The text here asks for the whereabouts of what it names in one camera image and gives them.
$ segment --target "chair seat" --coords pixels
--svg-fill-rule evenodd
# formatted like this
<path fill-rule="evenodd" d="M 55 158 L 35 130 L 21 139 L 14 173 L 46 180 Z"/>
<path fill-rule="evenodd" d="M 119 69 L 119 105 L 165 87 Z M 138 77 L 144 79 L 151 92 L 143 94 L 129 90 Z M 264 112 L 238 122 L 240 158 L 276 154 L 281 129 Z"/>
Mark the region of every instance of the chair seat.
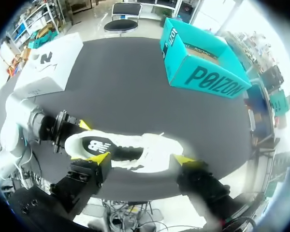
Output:
<path fill-rule="evenodd" d="M 138 27 L 137 22 L 130 19 L 119 19 L 107 23 L 104 26 L 106 32 L 128 32 Z"/>

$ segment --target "chair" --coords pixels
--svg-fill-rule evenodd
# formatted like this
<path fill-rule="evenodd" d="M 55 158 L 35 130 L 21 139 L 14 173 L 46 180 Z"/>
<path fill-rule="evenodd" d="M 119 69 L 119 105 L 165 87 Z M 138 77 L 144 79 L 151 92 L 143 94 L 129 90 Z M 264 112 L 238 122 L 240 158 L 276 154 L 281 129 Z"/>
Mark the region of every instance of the chair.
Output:
<path fill-rule="evenodd" d="M 141 4 L 137 2 L 115 3 L 112 9 L 112 21 L 104 26 L 104 31 L 108 33 L 118 33 L 120 37 L 122 33 L 134 31 L 138 28 L 141 8 Z M 114 20 L 114 15 L 136 16 L 137 22 L 130 19 Z"/>

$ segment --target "black mat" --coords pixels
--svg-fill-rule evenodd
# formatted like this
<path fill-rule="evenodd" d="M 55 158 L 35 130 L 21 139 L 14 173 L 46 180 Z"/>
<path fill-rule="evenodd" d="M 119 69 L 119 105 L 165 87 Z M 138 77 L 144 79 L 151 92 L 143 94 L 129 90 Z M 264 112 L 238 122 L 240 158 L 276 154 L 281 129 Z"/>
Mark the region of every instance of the black mat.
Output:
<path fill-rule="evenodd" d="M 12 79 L 0 91 L 0 130 Z M 248 115 L 241 97 L 226 99 L 170 87 L 159 41 L 149 38 L 109 38 L 84 42 L 66 91 L 32 99 L 55 116 L 67 110 L 98 130 L 123 134 L 162 133 L 190 145 L 187 156 L 209 164 L 222 178 L 250 156 Z M 34 146 L 43 176 L 60 180 L 69 157 L 53 154 L 50 143 Z M 145 176 L 118 169 L 100 196 L 115 200 L 147 200 L 179 194 L 173 177 Z"/>

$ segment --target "shoe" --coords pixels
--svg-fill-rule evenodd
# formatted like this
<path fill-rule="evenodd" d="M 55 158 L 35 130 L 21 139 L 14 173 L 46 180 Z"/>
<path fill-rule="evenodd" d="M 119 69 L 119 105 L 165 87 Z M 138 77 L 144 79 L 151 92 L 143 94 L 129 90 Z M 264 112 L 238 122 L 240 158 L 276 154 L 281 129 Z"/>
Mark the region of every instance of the shoe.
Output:
<path fill-rule="evenodd" d="M 156 173 L 169 168 L 170 155 L 182 155 L 177 140 L 146 133 L 142 136 L 89 130 L 70 136 L 65 150 L 72 159 L 88 159 L 106 152 L 112 155 L 112 167 L 137 173 Z"/>

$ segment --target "teal box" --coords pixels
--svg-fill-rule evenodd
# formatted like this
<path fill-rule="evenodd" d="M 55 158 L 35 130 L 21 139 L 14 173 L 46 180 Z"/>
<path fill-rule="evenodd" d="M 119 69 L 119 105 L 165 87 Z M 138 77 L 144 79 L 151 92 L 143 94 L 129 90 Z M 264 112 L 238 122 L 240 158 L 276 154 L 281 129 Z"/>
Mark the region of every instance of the teal box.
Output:
<path fill-rule="evenodd" d="M 289 103 L 285 96 L 285 91 L 282 89 L 270 96 L 272 108 L 275 110 L 275 116 L 283 116 L 290 109 Z"/>
<path fill-rule="evenodd" d="M 228 44 L 190 24 L 167 18 L 160 47 L 169 84 L 235 98 L 251 87 L 240 61 Z M 206 56 L 214 62 L 194 54 Z"/>

